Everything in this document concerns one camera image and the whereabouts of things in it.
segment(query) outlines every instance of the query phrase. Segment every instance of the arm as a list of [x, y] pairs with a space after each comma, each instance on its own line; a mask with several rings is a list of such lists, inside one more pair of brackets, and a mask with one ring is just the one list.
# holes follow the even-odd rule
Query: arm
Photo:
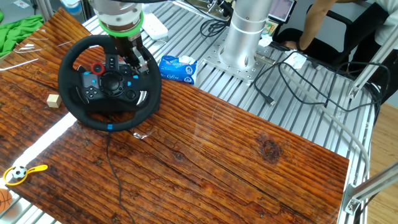
[[300, 48], [302, 50], [307, 49], [311, 44], [312, 40], [321, 28], [323, 18], [325, 18], [326, 14], [336, 1], [337, 0], [315, 0], [315, 3], [307, 14], [304, 32], [299, 40]]

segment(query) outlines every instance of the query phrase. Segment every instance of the hand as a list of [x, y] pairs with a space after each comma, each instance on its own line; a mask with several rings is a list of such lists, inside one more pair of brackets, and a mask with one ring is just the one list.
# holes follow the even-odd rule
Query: hand
[[288, 47], [290, 49], [297, 50], [297, 44], [294, 41], [286, 41], [282, 45], [285, 46], [285, 47]]

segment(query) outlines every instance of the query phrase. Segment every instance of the blue tissue package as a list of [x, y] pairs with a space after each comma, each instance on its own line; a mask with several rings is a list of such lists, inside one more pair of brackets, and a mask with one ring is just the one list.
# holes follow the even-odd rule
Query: blue tissue package
[[195, 84], [192, 75], [195, 74], [198, 61], [193, 64], [182, 63], [178, 57], [165, 55], [159, 63], [162, 78]]

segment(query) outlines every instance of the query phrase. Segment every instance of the wooden table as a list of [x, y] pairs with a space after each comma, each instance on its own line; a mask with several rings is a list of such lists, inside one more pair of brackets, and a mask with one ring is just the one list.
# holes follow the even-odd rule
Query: wooden table
[[[46, 99], [65, 52], [89, 34], [60, 10], [20, 45], [34, 50], [0, 64], [0, 172], [66, 119], [66, 107]], [[76, 64], [101, 57], [92, 48]], [[28, 164], [49, 169], [12, 190], [62, 223], [130, 223], [106, 162], [108, 134], [79, 122], [64, 128], [47, 133], [55, 141]], [[137, 223], [337, 220], [349, 160], [193, 86], [164, 80], [160, 111], [111, 137], [122, 202]]]

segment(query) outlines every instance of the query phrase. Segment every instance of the small wooden cube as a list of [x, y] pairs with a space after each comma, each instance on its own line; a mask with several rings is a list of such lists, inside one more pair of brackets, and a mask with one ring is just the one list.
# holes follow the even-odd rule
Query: small wooden cube
[[47, 98], [47, 104], [51, 108], [59, 108], [61, 101], [61, 96], [56, 94], [49, 94], [49, 97]]

